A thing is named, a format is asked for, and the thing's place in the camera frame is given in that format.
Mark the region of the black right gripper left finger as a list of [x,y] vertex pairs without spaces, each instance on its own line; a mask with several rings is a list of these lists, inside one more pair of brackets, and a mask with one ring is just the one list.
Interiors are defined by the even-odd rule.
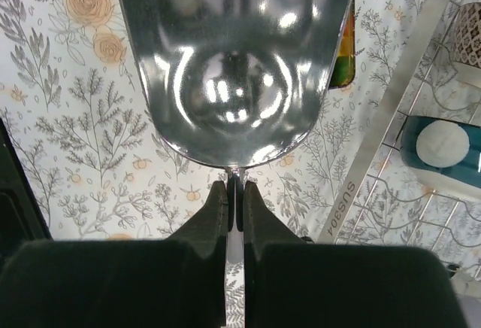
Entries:
[[1,274],[3,327],[225,325],[227,192],[162,240],[37,240]]

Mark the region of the teal and white container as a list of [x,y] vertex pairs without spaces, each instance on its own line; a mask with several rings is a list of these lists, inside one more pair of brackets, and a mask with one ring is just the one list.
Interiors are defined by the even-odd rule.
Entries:
[[409,116],[400,155],[420,184],[461,200],[480,201],[479,126]]

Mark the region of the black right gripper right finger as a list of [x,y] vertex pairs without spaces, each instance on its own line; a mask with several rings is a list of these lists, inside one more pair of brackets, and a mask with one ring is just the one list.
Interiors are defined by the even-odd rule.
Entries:
[[444,265],[415,247],[309,244],[244,191],[248,327],[463,327]]

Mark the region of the stainless steel dish rack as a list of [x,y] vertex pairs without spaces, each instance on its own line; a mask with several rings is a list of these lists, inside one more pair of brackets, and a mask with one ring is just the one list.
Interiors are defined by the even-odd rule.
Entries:
[[448,269],[480,277],[480,205],[419,180],[401,140],[416,115],[480,122],[480,94],[458,87],[450,55],[461,6],[427,0],[318,236],[327,244],[426,248]]

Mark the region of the silver metal scoop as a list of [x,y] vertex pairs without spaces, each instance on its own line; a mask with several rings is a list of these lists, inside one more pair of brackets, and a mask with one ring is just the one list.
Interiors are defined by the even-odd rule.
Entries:
[[315,125],[352,0],[119,0],[148,111],[180,155],[228,172],[241,230],[242,174]]

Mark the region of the gold tin of star candies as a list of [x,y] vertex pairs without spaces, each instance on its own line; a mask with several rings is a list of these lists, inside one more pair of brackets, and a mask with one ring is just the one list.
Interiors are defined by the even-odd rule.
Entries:
[[349,8],[349,16],[343,30],[334,70],[329,84],[330,89],[343,88],[355,77],[355,8]]

